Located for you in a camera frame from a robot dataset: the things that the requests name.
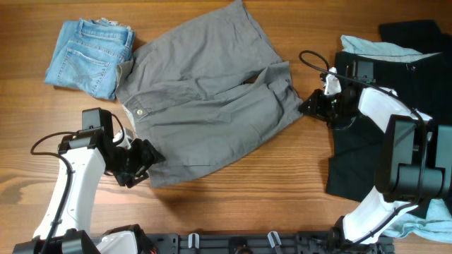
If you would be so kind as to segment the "grey cotton shorts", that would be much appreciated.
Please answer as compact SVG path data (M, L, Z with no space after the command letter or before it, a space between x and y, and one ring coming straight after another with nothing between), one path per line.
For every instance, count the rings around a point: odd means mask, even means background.
M139 47L117 66L116 96L162 155L152 187L207 176L300 117L289 63L241 1Z

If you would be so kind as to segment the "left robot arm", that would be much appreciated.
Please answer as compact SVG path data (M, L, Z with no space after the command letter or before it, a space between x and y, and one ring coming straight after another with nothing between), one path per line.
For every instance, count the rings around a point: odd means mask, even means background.
M82 112L82 129L60 133L53 153L60 161L50 204L31 241L18 243L14 253L158 253L139 225L109 230L99 243L90 237L91 214L100 179L113 176L132 188L148 179L147 170L164 161L148 140L116 137L116 115L101 108Z

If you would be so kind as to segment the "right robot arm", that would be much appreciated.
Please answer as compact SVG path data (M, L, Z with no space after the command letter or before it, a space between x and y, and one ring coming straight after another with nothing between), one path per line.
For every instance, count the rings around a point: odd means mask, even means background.
M425 199L445 198L451 191L451 125L440 124L403 102L393 90L377 87L368 62L357 64L359 75L340 88L342 76L321 69L324 89L299 106L304 115L343 127L358 114L384 132L374 186L351 213L331 229L328 247L353 250L376 243L382 232Z

